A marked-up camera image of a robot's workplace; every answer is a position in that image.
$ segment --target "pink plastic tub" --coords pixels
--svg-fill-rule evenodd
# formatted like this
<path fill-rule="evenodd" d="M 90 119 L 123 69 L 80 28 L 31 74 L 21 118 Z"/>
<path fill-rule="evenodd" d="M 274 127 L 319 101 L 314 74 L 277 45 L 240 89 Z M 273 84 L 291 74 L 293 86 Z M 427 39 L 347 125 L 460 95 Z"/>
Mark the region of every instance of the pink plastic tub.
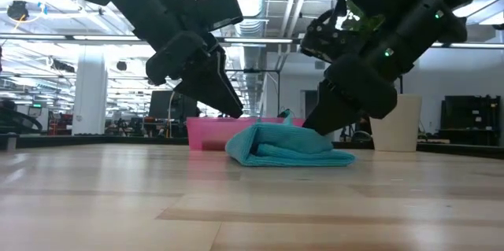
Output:
<path fill-rule="evenodd" d="M 257 123 L 258 118 L 187 118 L 187 133 L 191 150 L 224 150 L 236 133 Z M 261 122 L 283 123 L 282 118 L 261 118 Z M 303 119 L 294 118 L 293 124 L 301 127 Z"/>

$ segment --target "ductwork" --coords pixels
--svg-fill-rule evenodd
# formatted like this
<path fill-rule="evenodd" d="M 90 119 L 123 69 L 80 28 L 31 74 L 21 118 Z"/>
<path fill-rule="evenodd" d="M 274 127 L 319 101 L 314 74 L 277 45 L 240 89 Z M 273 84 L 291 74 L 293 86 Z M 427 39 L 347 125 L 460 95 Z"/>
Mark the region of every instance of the ductwork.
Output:
<path fill-rule="evenodd" d="M 263 17 L 265 15 L 265 0 L 238 0 L 245 17 Z M 240 37 L 263 37 L 265 35 L 265 22 L 245 20 L 235 26 L 236 34 Z M 266 49 L 261 47 L 244 47 L 245 68 L 266 69 Z M 258 103 L 261 99 L 264 73 L 244 74 L 246 88 L 250 103 L 250 115 L 259 112 Z"/>

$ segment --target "blue microfiber towel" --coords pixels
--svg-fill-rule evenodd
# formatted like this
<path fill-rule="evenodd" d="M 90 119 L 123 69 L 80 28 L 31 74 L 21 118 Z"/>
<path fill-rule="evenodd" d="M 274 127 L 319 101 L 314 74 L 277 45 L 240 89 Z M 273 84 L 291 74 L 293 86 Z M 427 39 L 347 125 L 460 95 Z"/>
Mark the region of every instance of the blue microfiber towel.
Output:
<path fill-rule="evenodd" d="M 248 127 L 228 141 L 226 152 L 250 167 L 342 167 L 355 161 L 314 130 L 292 125 L 291 115 L 283 124 L 259 121 Z"/>

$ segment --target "teal towel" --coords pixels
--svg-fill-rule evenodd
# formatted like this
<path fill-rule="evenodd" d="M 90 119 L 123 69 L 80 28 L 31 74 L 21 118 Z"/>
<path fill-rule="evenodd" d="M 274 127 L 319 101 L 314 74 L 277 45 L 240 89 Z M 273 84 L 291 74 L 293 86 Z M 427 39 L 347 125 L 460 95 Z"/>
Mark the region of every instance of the teal towel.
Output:
<path fill-rule="evenodd" d="M 291 116 L 283 124 L 257 122 L 229 140 L 226 152 L 250 167 L 342 167 L 355 161 L 314 130 L 292 125 Z"/>

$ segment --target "ceiling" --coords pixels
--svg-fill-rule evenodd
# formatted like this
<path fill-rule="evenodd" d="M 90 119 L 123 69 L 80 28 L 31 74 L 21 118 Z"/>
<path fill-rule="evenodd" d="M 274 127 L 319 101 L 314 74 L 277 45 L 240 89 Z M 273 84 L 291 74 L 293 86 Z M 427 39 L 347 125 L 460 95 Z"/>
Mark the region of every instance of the ceiling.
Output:
<path fill-rule="evenodd" d="M 84 0 L 21 0 L 26 1 L 30 17 L 23 24 L 10 19 L 7 8 L 16 0 L 0 0 L 0 32 L 19 34 L 63 34 L 63 35 L 132 35 L 132 26 L 113 4 L 105 7 L 85 2 Z M 302 2 L 300 13 L 296 13 L 296 4 L 292 6 L 286 26 L 287 37 L 298 37 L 306 30 L 310 21 L 324 11 L 331 8 L 334 0 L 295 0 Z M 242 7 L 250 4 L 242 0 Z M 284 13 L 288 9 L 288 0 L 264 0 L 264 10 L 255 17 L 247 17 L 246 22 L 263 22 L 262 36 L 269 38 L 280 37 L 284 23 Z M 469 22 L 471 41 L 484 42 L 489 36 L 495 36 L 492 27 L 480 25 L 498 23 L 499 16 L 504 23 L 504 0 L 476 0 L 472 7 L 465 7 L 459 13 L 466 12 Z M 220 30 L 219 36 L 237 36 L 237 28 Z M 30 42 L 7 40 L 3 43 L 3 78 L 0 77 L 0 97 L 18 99 L 19 103 L 29 103 L 32 100 L 45 101 L 54 110 L 68 111 L 72 108 L 75 92 L 75 75 L 62 73 L 51 69 L 50 59 L 57 59 L 77 68 L 80 46 L 64 42 Z M 148 110 L 150 92 L 152 90 L 171 89 L 177 81 L 171 81 L 162 87 L 152 87 L 144 79 L 146 60 L 154 51 L 146 45 L 118 45 L 103 46 L 109 66 L 109 96 L 108 114 L 114 110 L 129 111 L 144 114 Z M 259 46 L 260 51 L 266 48 Z M 243 46 L 226 47 L 228 53 L 227 69 L 249 68 L 244 61 L 248 52 Z M 277 53 L 261 56 L 261 60 L 277 61 Z M 118 61 L 128 64 L 127 71 L 119 71 Z M 283 74 L 320 75 L 322 70 L 315 69 L 315 61 L 301 54 L 289 54 Z M 254 61 L 255 68 L 274 69 L 274 63 Z M 21 77 L 8 76 L 21 74 Z M 246 107 L 246 113 L 257 115 L 262 91 L 264 75 L 247 75 L 241 72 L 229 72 L 232 84 L 237 90 Z"/>

